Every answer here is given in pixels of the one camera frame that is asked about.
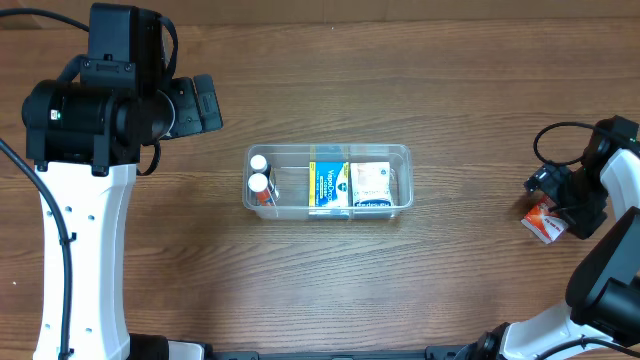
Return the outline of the white Hansaplast plaster box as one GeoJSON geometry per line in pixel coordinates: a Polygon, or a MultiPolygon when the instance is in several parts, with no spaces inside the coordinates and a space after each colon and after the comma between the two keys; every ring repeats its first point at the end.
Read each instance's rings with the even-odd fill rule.
{"type": "Polygon", "coordinates": [[[355,207],[390,207],[391,167],[389,162],[350,164],[352,201],[355,207]]]}

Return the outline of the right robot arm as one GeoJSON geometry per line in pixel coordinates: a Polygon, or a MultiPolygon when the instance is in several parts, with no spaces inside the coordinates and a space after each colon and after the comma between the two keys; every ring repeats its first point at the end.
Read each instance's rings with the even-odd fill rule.
{"type": "Polygon", "coordinates": [[[608,348],[639,355],[639,125],[615,115],[591,126],[576,159],[544,159],[525,182],[552,202],[569,232],[590,237],[613,206],[616,222],[581,261],[565,299],[522,322],[504,323],[455,353],[457,359],[568,359],[608,348]]]}

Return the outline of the dark bottle white cap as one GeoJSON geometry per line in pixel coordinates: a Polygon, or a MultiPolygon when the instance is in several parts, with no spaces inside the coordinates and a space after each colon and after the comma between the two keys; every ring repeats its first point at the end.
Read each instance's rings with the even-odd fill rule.
{"type": "Polygon", "coordinates": [[[260,173],[265,175],[267,178],[270,177],[271,174],[271,164],[267,160],[264,155],[257,154],[251,157],[249,161],[250,169],[253,173],[260,173]]]}

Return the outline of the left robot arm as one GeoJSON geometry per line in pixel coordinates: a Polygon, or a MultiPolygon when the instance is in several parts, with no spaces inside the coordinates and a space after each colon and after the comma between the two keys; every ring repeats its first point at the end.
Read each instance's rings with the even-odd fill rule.
{"type": "Polygon", "coordinates": [[[144,147],[221,129],[212,78],[177,77],[171,20],[96,3],[88,50],[25,99],[22,168],[40,192],[38,359],[209,359],[209,345],[128,331],[124,235],[144,147]]]}

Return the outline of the blue VapoDrops lozenge box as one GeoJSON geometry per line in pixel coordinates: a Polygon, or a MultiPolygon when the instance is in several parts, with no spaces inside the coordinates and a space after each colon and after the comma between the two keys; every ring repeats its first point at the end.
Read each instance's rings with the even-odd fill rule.
{"type": "Polygon", "coordinates": [[[349,174],[348,162],[310,162],[309,206],[349,207],[349,174]]]}

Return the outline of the orange pill bottle white cap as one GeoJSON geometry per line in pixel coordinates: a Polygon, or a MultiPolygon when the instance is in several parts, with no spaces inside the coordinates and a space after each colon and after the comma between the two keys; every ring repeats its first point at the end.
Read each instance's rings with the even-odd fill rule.
{"type": "Polygon", "coordinates": [[[249,177],[247,185],[260,205],[275,205],[276,192],[267,176],[262,173],[254,173],[249,177]]]}

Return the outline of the red medicine box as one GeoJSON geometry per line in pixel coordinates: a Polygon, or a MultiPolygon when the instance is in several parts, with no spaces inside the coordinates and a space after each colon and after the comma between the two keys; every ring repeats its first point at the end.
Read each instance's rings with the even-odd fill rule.
{"type": "Polygon", "coordinates": [[[555,242],[569,228],[564,220],[551,212],[554,206],[555,203],[544,195],[521,220],[521,223],[545,244],[555,242]]]}

